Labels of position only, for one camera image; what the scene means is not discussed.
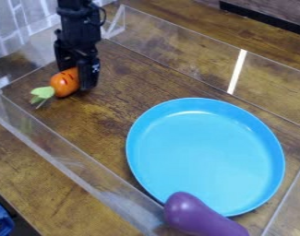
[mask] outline blue object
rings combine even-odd
[[[14,221],[6,211],[0,206],[0,236],[9,236],[14,229]]]
[[[262,206],[284,178],[274,132],[220,100],[185,98],[151,108],[130,129],[126,154],[136,179],[163,204],[187,192],[225,217]]]

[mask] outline purple eggplant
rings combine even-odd
[[[247,229],[213,211],[185,192],[173,194],[165,204],[168,225],[195,236],[250,236]]]

